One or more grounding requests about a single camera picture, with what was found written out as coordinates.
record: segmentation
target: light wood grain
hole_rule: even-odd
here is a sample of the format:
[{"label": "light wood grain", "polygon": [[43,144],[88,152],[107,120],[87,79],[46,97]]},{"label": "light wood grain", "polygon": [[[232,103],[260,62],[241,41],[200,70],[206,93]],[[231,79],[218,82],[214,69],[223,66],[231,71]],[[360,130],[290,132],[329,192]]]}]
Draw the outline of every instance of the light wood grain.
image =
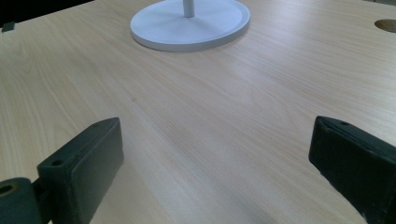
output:
[{"label": "light wood grain", "polygon": [[0,34],[0,179],[120,117],[125,163],[92,223],[364,223],[307,159],[315,117],[396,145],[395,7],[243,0],[250,28],[193,53],[145,49],[95,0]]}]

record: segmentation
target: white stand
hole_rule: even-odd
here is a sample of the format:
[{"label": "white stand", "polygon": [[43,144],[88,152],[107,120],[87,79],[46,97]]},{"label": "white stand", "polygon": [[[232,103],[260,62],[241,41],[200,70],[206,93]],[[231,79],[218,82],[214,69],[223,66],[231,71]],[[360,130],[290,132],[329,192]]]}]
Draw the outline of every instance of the white stand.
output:
[{"label": "white stand", "polygon": [[196,51],[235,40],[249,21],[248,8],[235,0],[165,0],[136,13],[131,30],[151,49]]}]

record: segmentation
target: dark object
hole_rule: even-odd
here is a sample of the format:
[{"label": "dark object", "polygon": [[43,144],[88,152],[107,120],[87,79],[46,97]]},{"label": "dark object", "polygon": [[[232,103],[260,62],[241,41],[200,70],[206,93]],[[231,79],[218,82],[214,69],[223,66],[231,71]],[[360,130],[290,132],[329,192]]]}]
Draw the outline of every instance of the dark object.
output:
[{"label": "dark object", "polygon": [[317,117],[309,160],[369,224],[396,223],[396,148],[337,119]]},{"label": "dark object", "polygon": [[1,224],[88,224],[123,162],[120,120],[97,122],[26,178],[0,182]]},{"label": "dark object", "polygon": [[3,25],[1,32],[4,33],[4,32],[8,32],[8,31],[12,31],[14,29],[15,29],[15,21],[11,21],[11,22],[8,22]]},{"label": "dark object", "polygon": [[15,21],[27,21],[92,0],[2,0],[0,1],[0,27]]}]

